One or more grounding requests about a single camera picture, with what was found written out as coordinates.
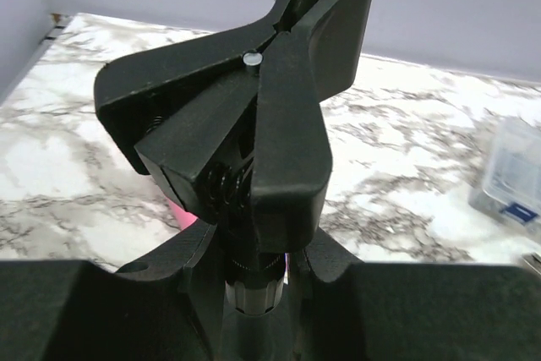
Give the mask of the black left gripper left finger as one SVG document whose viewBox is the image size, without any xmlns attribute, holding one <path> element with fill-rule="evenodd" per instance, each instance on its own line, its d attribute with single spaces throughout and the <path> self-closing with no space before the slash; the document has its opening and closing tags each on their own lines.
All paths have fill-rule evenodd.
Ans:
<svg viewBox="0 0 541 361">
<path fill-rule="evenodd" d="M 117 272 L 87 260 L 1 264 L 4 360 L 213 360 L 218 246 L 202 222 Z"/>
</svg>

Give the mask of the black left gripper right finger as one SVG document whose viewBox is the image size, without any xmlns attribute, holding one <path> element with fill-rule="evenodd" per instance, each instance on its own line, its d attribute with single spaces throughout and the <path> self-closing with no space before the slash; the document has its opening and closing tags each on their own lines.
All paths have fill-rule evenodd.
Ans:
<svg viewBox="0 0 541 361">
<path fill-rule="evenodd" d="M 302 360 L 537 360 L 540 279 L 513 265 L 363 262 L 326 232 L 295 256 Z"/>
</svg>

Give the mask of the pink toy microphone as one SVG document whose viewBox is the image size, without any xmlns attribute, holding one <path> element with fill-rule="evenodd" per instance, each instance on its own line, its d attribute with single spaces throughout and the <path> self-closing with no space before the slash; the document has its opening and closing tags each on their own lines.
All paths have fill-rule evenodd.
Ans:
<svg viewBox="0 0 541 361">
<path fill-rule="evenodd" d="M 190 227 L 192 224 L 194 224 L 198 220 L 198 218 L 195 215 L 185 211 L 183 208 L 176 205 L 171 200 L 168 200 L 167 203 L 181 231 Z"/>
</svg>

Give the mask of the black mic stand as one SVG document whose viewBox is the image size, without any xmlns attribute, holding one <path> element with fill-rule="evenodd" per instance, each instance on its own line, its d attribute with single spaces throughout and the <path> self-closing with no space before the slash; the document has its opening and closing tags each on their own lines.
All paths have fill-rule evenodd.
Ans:
<svg viewBox="0 0 541 361">
<path fill-rule="evenodd" d="M 312 360 L 320 302 L 354 258 L 320 229 L 332 157 L 322 101 L 347 90 L 372 0 L 276 0 L 248 25 L 121 57 L 96 116 L 132 168 L 196 216 L 123 266 L 121 357 Z"/>
</svg>

